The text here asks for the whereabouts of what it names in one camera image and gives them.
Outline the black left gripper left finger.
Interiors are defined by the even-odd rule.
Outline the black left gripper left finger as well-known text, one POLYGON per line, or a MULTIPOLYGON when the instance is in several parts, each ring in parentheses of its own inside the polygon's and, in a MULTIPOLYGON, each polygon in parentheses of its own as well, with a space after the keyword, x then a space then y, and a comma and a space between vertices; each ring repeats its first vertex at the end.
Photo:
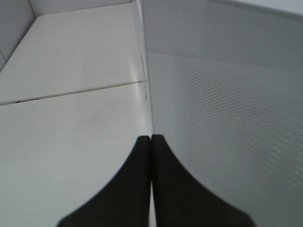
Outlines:
POLYGON ((115 176, 61 219, 60 227, 147 227, 151 197, 150 137, 140 136, 115 176))

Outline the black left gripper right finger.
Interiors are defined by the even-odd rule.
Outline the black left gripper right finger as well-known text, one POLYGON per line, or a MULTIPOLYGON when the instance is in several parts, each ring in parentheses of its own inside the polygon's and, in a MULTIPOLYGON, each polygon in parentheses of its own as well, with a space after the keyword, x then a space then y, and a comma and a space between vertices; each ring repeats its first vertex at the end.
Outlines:
POLYGON ((159 227, 253 227, 248 214, 228 204, 180 163, 163 135, 151 137, 152 190, 159 227))

